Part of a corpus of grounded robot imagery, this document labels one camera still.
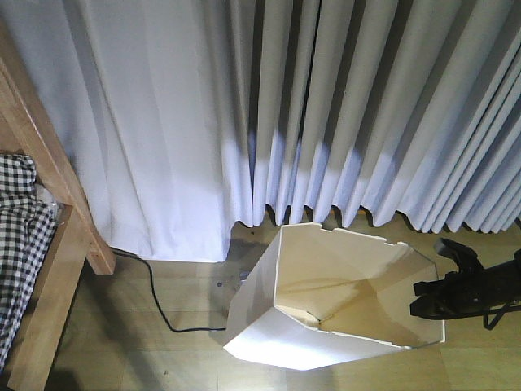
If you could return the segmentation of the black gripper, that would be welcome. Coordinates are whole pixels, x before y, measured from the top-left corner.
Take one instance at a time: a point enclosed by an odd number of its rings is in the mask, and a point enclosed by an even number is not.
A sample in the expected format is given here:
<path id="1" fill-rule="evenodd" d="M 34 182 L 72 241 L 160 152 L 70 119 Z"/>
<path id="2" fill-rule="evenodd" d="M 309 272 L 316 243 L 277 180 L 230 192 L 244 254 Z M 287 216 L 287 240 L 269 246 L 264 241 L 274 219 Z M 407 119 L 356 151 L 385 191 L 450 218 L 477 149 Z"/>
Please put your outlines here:
<path id="1" fill-rule="evenodd" d="M 447 257 L 458 266 L 441 280 L 414 284 L 417 297 L 409 305 L 413 316 L 431 320 L 460 319 L 477 316 L 485 310 L 484 294 L 477 278 L 484 271 L 477 253 L 451 239 L 438 239 L 434 245 L 436 252 Z"/>

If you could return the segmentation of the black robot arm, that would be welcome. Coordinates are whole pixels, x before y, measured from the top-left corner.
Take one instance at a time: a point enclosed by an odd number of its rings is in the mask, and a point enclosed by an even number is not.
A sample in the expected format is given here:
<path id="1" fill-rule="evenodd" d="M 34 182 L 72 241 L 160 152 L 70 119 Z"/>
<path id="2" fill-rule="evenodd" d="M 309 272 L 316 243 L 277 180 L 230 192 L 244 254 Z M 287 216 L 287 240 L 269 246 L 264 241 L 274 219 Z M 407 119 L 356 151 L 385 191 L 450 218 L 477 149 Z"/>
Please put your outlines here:
<path id="1" fill-rule="evenodd" d="M 504 314 L 520 310 L 520 252 L 486 269 L 473 249 L 451 239 L 438 239 L 435 250 L 452 259 L 458 271 L 441 280 L 415 283 L 411 315 L 431 320 L 481 316 L 491 330 Z"/>

